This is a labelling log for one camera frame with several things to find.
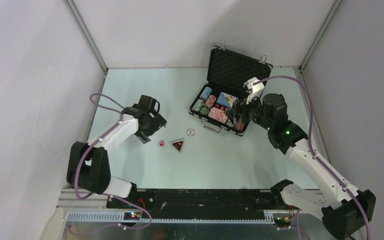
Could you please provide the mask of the blue playing card deck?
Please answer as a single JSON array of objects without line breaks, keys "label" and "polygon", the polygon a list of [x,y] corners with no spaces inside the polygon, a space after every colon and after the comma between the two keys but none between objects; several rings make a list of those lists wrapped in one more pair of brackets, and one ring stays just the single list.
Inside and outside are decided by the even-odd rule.
[{"label": "blue playing card deck", "polygon": [[226,92],[221,92],[216,100],[216,103],[221,105],[221,106],[224,106],[226,108],[229,108],[231,109],[234,105],[234,102],[237,100],[238,98],[236,96],[233,96],[231,94],[228,94]]}]

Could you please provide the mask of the red chip stack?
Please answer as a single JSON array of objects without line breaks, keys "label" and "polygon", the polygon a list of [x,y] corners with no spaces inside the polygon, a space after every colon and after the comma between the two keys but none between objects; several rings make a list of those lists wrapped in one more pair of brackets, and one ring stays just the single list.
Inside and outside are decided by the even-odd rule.
[{"label": "red chip stack", "polygon": [[216,103],[217,98],[214,95],[210,95],[204,103],[204,107],[207,109],[211,109],[213,105]]}]

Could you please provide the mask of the orange brown chip stack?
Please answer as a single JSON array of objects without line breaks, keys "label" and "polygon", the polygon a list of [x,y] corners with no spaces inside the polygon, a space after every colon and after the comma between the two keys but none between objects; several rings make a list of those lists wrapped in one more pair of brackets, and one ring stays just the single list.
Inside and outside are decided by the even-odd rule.
[{"label": "orange brown chip stack", "polygon": [[246,124],[244,123],[237,123],[234,128],[238,130],[239,132],[243,132],[246,129]]}]

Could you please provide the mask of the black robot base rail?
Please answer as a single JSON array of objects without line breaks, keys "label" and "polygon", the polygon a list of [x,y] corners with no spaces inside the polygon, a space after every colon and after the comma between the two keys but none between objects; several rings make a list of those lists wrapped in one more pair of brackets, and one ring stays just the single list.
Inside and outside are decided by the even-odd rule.
[{"label": "black robot base rail", "polygon": [[242,221],[265,219],[265,210],[286,210],[281,191],[291,180],[284,179],[266,189],[158,189],[142,188],[128,195],[127,203],[108,199],[108,209],[144,207],[153,219]]}]

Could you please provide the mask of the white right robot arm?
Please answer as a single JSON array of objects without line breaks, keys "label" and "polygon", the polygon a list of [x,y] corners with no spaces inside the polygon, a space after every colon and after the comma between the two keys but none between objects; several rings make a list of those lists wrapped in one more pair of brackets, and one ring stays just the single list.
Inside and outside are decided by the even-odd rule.
[{"label": "white right robot arm", "polygon": [[347,181],[316,152],[311,133],[305,133],[289,120],[288,106],[281,94],[269,93],[262,99],[236,100],[223,112],[234,123],[254,122],[267,130],[271,145],[296,162],[316,183],[321,195],[302,190],[284,179],[270,188],[271,204],[277,209],[297,207],[320,219],[326,230],[337,240],[351,238],[365,228],[366,238],[372,238],[372,220],[376,197],[370,190],[360,190]]}]

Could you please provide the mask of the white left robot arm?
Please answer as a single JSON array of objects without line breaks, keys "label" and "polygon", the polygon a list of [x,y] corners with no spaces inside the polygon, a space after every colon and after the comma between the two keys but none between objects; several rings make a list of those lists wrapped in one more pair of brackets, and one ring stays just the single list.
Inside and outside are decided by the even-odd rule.
[{"label": "white left robot arm", "polygon": [[114,110],[119,118],[104,133],[71,146],[66,181],[74,187],[79,200],[89,197],[80,195],[82,189],[90,195],[117,196],[125,208],[136,206],[138,194],[132,191],[134,184],[112,175],[109,155],[130,136],[136,136],[143,144],[150,142],[150,137],[167,124],[160,108],[155,98],[141,95],[138,103]]}]

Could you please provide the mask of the white dealer button chip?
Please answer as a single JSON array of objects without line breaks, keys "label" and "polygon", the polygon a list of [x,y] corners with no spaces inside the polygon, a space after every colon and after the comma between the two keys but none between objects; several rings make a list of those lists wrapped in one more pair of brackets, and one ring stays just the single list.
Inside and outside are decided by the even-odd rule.
[{"label": "white dealer button chip", "polygon": [[196,134],[196,131],[192,128],[189,128],[186,130],[186,135],[189,136],[189,137],[192,137]]}]

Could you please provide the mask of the blue poker chip stack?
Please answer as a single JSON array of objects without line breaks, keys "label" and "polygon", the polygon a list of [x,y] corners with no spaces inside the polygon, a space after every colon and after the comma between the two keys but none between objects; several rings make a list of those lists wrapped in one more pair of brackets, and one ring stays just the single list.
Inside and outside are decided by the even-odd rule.
[{"label": "blue poker chip stack", "polygon": [[201,100],[203,100],[203,101],[206,101],[206,100],[209,98],[209,96],[211,95],[212,91],[213,91],[212,88],[206,86],[206,87],[202,90],[202,92],[201,92],[199,98],[200,98]]}]

